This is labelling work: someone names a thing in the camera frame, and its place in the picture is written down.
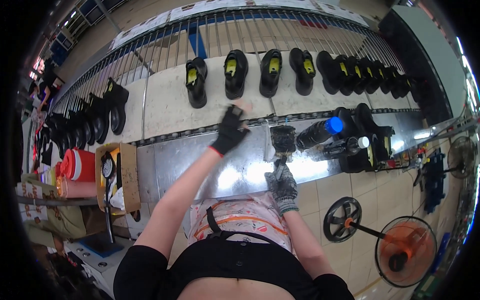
gray knit glove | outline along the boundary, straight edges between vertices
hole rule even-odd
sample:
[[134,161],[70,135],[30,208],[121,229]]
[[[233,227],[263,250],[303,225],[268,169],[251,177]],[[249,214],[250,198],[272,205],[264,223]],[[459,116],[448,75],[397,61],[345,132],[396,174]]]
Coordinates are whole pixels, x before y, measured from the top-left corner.
[[297,198],[299,192],[297,192],[297,183],[293,178],[292,173],[287,166],[282,171],[280,181],[275,178],[273,173],[265,173],[265,179],[267,181],[268,190],[272,192],[273,199],[280,208],[280,216],[290,210],[299,211],[298,206],[295,204],[295,198]]

black strap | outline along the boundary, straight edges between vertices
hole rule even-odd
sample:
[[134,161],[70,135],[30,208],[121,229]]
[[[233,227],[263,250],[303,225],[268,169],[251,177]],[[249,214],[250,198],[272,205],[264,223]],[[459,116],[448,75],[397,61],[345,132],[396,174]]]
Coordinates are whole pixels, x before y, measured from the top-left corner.
[[215,221],[215,217],[213,216],[212,207],[207,208],[207,221],[208,221],[208,225],[210,226],[210,228],[213,231],[213,233],[210,233],[207,236],[207,239],[220,238],[222,240],[226,240],[234,234],[243,234],[243,235],[248,235],[249,237],[252,237],[252,238],[256,238],[256,239],[259,239],[259,240],[264,240],[264,241],[266,241],[270,244],[278,245],[277,243],[275,243],[271,239],[269,239],[267,237],[264,237],[263,235],[258,234],[258,233],[221,230],[220,227],[218,226],[218,224]]

orange fan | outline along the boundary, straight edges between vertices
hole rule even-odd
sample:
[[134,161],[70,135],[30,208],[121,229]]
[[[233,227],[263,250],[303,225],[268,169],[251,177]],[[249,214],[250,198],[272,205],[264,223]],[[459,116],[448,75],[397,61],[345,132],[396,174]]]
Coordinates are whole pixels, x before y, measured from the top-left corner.
[[349,239],[357,229],[376,236],[375,264],[380,276],[398,288],[420,282],[437,251],[437,239],[430,226],[417,217],[401,216],[378,232],[360,225],[360,220],[360,203],[352,197],[343,197],[330,207],[324,218],[325,236],[337,243]]

belly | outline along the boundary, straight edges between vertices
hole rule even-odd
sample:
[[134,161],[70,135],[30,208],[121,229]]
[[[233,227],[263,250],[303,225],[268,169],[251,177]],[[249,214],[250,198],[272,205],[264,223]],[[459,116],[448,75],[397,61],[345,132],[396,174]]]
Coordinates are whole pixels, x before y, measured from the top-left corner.
[[276,299],[293,300],[293,296],[276,285],[250,279],[199,278],[189,283],[178,300],[211,300],[211,299]]

white bottle cap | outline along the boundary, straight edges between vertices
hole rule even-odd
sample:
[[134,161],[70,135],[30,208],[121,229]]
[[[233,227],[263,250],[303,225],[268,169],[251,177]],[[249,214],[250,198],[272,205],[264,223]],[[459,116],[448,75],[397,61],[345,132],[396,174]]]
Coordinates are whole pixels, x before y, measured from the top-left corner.
[[359,148],[360,149],[365,149],[370,145],[370,141],[368,140],[368,137],[363,136],[359,137]]

